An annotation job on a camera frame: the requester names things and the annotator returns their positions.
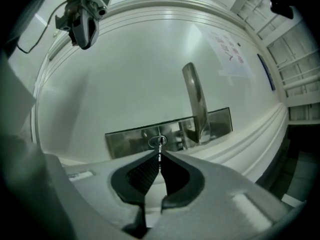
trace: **white paper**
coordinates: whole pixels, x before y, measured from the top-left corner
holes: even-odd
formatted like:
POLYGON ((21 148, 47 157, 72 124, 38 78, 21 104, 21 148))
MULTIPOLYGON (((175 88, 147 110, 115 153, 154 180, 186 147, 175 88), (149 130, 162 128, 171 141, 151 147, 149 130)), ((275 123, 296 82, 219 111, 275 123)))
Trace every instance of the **white paper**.
POLYGON ((241 47, 230 34, 218 27, 198 26, 208 43, 216 53, 222 69, 219 74, 226 77, 253 77, 248 60, 241 47))

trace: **wire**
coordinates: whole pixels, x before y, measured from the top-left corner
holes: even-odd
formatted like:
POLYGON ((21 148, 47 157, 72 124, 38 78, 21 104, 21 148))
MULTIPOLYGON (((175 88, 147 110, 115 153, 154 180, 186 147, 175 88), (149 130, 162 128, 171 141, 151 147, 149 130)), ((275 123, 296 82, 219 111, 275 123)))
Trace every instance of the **wire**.
POLYGON ((25 54, 29 54, 29 53, 39 44, 40 40, 41 40, 42 37, 44 36, 44 34, 45 34, 45 32, 46 32, 46 30, 47 30, 47 28, 48 28, 48 26, 49 26, 49 23, 50 23, 50 21, 51 21, 51 19, 52 19, 52 16, 55 14, 55 12, 56 12, 61 6, 63 6, 64 4, 66 4, 66 3, 69 2, 69 1, 70 1, 70 0, 66 0, 66 1, 60 3, 60 4, 53 10, 53 12, 51 13, 51 15, 50 15, 50 17, 49 17, 49 19, 48 19, 48 22, 47 22, 44 30, 42 31, 42 34, 40 35, 40 37, 39 37, 39 39, 38 39, 38 41, 36 41, 36 43, 34 44, 34 46, 32 46, 29 51, 23 50, 23 49, 19 46, 19 44, 16 44, 16 46, 18 47, 18 49, 19 49, 21 52, 25 53, 25 54))

